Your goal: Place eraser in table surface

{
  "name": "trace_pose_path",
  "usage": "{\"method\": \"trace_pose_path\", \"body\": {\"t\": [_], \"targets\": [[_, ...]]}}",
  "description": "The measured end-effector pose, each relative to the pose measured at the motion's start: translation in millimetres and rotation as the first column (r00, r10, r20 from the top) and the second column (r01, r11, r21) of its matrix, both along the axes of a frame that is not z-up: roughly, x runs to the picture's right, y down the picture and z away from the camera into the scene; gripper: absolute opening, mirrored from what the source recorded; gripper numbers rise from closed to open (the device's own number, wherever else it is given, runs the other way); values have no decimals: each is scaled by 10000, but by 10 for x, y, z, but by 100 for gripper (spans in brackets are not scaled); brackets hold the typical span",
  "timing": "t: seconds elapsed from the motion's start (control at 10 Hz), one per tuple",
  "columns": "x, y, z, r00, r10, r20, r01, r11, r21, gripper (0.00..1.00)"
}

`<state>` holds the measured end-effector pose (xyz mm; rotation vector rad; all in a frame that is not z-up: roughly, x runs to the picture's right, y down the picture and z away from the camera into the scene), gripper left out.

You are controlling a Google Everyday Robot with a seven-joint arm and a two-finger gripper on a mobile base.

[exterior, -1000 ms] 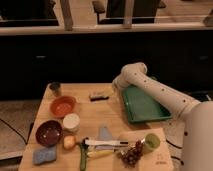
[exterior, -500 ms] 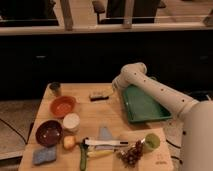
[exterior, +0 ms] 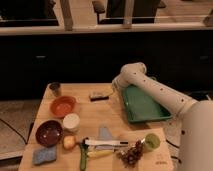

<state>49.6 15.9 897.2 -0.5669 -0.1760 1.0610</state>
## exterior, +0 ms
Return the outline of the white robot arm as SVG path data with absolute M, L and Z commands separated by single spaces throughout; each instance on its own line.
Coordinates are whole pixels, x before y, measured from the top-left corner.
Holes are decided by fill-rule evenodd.
M 117 90 L 135 85 L 182 120 L 178 171 L 213 171 L 213 100 L 198 101 L 151 79 L 146 71 L 142 62 L 123 65 L 112 84 Z

